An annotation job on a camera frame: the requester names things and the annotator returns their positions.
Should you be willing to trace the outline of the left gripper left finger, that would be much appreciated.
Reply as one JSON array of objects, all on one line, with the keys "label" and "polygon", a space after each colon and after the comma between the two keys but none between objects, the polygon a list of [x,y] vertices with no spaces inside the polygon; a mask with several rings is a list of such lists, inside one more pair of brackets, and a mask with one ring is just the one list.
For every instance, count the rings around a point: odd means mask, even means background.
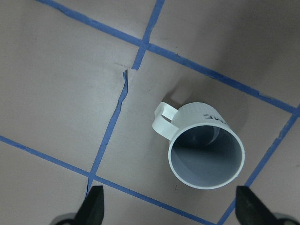
[{"label": "left gripper left finger", "polygon": [[74,220],[76,225],[101,225],[104,219],[104,188],[93,186]]}]

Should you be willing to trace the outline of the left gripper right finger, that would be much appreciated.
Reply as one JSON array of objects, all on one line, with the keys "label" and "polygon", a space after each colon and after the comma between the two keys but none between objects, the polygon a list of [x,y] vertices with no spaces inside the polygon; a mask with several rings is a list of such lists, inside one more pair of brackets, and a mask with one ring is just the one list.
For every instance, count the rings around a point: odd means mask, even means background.
[{"label": "left gripper right finger", "polygon": [[236,187],[235,215],[240,225],[276,225],[277,219],[247,186]]}]

